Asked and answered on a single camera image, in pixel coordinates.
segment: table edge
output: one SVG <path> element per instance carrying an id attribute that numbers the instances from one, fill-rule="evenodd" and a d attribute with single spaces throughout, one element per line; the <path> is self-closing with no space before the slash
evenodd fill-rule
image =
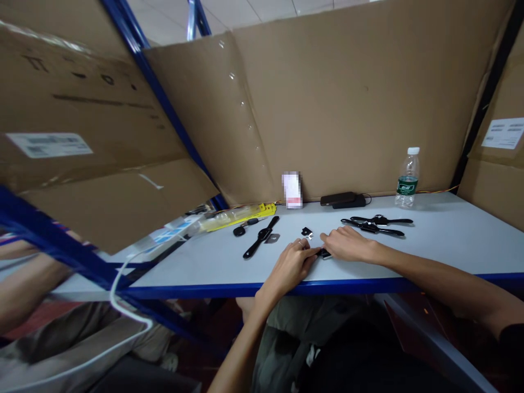
<path id="1" fill-rule="evenodd" d="M 491 273 L 476 275 L 506 290 L 521 289 L 524 273 Z M 125 292 L 138 299 L 201 299 L 205 297 L 254 296 L 263 283 L 169 285 L 161 287 L 129 287 Z M 289 295 L 341 295 L 370 293 L 401 293 L 421 291 L 404 277 L 363 278 L 345 280 L 304 281 Z"/>

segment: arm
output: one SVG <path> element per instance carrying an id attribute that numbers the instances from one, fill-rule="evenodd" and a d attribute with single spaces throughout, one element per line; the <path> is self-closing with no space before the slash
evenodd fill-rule
<path id="1" fill-rule="evenodd" d="M 329 236 L 321 234 L 320 238 L 334 257 L 393 270 L 455 313 L 478 321 L 497 339 L 506 326 L 524 323 L 524 302 L 477 276 L 366 239 L 350 227 L 333 230 Z"/>
<path id="2" fill-rule="evenodd" d="M 249 392 L 266 319 L 277 302 L 306 278 L 319 250 L 310 248 L 306 239 L 288 244 L 255 295 L 254 307 L 207 393 Z"/>
<path id="3" fill-rule="evenodd" d="M 0 282 L 0 335 L 20 326 L 69 275 L 69 269 L 40 253 Z"/>

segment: barcode label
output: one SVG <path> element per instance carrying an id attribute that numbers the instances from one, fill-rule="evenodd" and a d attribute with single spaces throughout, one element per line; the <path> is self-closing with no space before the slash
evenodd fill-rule
<path id="1" fill-rule="evenodd" d="M 482 146 L 515 149 L 524 133 L 524 117 L 493 120 Z"/>
<path id="2" fill-rule="evenodd" d="M 30 158 L 51 158 L 93 154 L 78 134 L 6 134 L 13 143 Z"/>

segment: phone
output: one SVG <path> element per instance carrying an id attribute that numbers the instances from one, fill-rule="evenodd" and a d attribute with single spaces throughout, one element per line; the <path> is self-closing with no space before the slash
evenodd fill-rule
<path id="1" fill-rule="evenodd" d="M 346 192 L 341 194 L 326 195 L 320 198 L 321 206 L 331 206 L 339 203 L 350 203 L 354 202 L 356 198 L 355 193 Z"/>

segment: white cable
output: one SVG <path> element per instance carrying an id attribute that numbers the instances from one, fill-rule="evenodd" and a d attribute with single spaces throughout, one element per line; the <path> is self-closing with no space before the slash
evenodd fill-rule
<path id="1" fill-rule="evenodd" d="M 151 330 L 151 328 L 153 328 L 153 321 L 151 319 L 144 318 L 144 317 L 141 317 L 140 315 L 134 314 L 131 311 L 129 311 L 129 310 L 125 309 L 124 307 L 122 307 L 121 305 L 119 305 L 118 301 L 116 300 L 116 295 L 115 295 L 116 287 L 118 285 L 118 281 L 120 280 L 120 277 L 122 277 L 122 273 L 124 272 L 124 269 L 126 268 L 126 266 L 128 265 L 129 262 L 131 262 L 133 259 L 138 257 L 144 251 L 145 250 L 143 250 L 143 251 L 139 252 L 138 254 L 132 256 L 131 258 L 129 258 L 122 265 L 122 267 L 118 271 L 118 274 L 116 275 L 116 277 L 115 277 L 115 279 L 113 281 L 113 284 L 111 285 L 111 290 L 109 291 L 109 302 L 111 303 L 111 306 L 115 310 L 117 310 L 120 313 L 124 314 L 126 317 L 129 317 L 131 319 L 134 319 L 137 322 L 141 322 L 141 323 L 145 324 L 146 325 L 146 329 L 145 330 L 139 331 L 137 334 L 134 334 L 131 337 L 126 338 L 124 341 L 122 341 L 122 342 L 112 346 L 111 348 L 106 349 L 102 353 L 98 354 L 97 356 L 95 356 L 91 360 L 86 361 L 85 363 L 81 364 L 80 366 L 73 367 L 73 368 L 71 368 L 71 369 L 69 369 L 67 371 L 64 371 L 64 372 L 60 373 L 60 374 L 56 374 L 55 376 L 52 376 L 52 377 L 49 377 L 49 378 L 46 378 L 46 379 L 43 379 L 43 380 L 40 380 L 40 381 L 37 381 L 37 382 L 33 382 L 33 383 L 30 383 L 30 384 L 27 384 L 27 385 L 23 385 L 23 386 L 17 386 L 15 388 L 11 388 L 11 389 L 8 389 L 8 390 L 2 390 L 0 393 L 11 393 L 11 392 L 21 391 L 21 390 L 24 390 L 24 389 L 35 388 L 36 386 L 40 386 L 40 385 L 52 382 L 52 381 L 54 381 L 56 379 L 60 379 L 60 378 L 63 378 L 65 376 L 68 376 L 70 374 L 73 374 L 73 373 L 75 373 L 75 372 L 77 372 L 77 371 L 79 371 L 79 370 L 81 370 L 81 369 L 83 369 L 83 368 L 93 364 L 98 359 L 103 358 L 105 355 L 107 355 L 108 353 L 110 353 L 114 349 L 116 349 L 118 347 L 121 347 L 122 345 L 128 343 L 129 341 L 132 341 L 132 340 L 140 337 L 141 335 L 149 332 Z"/>

